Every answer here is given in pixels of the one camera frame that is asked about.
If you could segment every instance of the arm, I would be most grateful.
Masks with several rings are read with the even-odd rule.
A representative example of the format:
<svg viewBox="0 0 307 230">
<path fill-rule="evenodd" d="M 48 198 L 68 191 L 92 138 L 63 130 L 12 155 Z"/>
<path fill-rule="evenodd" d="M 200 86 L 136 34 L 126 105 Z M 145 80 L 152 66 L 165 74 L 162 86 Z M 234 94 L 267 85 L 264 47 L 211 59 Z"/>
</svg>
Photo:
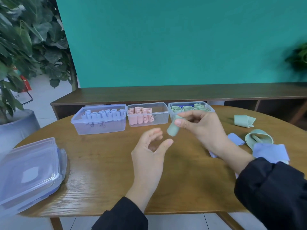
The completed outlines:
<svg viewBox="0 0 307 230">
<path fill-rule="evenodd" d="M 216 113 L 179 113 L 175 124 L 190 130 L 203 145 L 224 160 L 239 177 L 235 195 L 269 230 L 306 229 L 307 181 L 282 162 L 269 163 L 232 143 Z"/>
<path fill-rule="evenodd" d="M 105 211 L 93 225 L 93 230 L 147 230 L 144 210 L 155 192 L 163 171 L 164 155 L 173 140 L 163 141 L 156 149 L 152 141 L 163 138 L 160 128 L 146 131 L 132 151 L 134 182 L 126 196 L 110 210 Z"/>
</svg>

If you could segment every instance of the green wall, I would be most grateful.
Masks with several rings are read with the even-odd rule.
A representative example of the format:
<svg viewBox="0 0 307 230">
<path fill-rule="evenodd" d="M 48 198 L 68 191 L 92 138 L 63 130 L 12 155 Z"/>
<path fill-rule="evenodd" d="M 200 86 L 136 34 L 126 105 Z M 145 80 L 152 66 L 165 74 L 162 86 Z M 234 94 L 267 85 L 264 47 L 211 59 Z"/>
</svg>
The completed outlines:
<svg viewBox="0 0 307 230">
<path fill-rule="evenodd" d="M 81 87 L 299 80 L 283 60 L 307 41 L 307 0 L 57 3 Z"/>
</svg>

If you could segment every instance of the red object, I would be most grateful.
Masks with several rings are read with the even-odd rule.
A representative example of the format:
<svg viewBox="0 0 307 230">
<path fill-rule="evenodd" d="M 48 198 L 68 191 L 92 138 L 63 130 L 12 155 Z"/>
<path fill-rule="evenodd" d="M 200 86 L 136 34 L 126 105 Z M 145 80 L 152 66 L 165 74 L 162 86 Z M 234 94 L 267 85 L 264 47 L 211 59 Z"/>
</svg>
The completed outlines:
<svg viewBox="0 0 307 230">
<path fill-rule="evenodd" d="M 21 92 L 27 92 L 29 90 L 32 90 L 28 80 L 24 76 L 22 76 L 22 75 L 20 75 L 20 77 L 21 77 L 21 79 L 23 80 L 23 82 L 25 84 L 25 88 Z"/>
</svg>

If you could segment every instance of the green plant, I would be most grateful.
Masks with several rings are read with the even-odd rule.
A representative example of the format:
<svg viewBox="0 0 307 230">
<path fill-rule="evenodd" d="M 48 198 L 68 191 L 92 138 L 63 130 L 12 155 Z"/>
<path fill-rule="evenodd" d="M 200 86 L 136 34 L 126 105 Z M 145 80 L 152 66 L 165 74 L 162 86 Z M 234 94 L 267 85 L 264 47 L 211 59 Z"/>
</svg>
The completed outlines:
<svg viewBox="0 0 307 230">
<path fill-rule="evenodd" d="M 16 108 L 23 109 L 11 93 L 24 88 L 14 66 L 27 79 L 40 69 L 53 88 L 60 81 L 78 88 L 59 12 L 49 0 L 0 0 L 0 115 L 6 122 L 6 111 L 13 116 Z"/>
<path fill-rule="evenodd" d="M 292 54 L 286 58 L 295 72 L 307 74 L 307 43 L 302 44 L 292 51 Z"/>
</svg>

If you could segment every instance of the black jacket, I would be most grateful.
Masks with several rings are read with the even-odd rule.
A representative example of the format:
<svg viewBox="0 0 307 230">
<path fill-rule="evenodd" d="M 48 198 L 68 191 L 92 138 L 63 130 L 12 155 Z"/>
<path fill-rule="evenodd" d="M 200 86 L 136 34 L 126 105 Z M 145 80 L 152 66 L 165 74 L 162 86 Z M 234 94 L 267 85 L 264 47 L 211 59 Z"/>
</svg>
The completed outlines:
<svg viewBox="0 0 307 230">
<path fill-rule="evenodd" d="M 268 230 L 307 229 L 307 181 L 289 165 L 272 164 L 264 158 L 253 160 L 238 177 L 235 195 Z M 92 229 L 147 230 L 148 220 L 123 197 Z"/>
</svg>

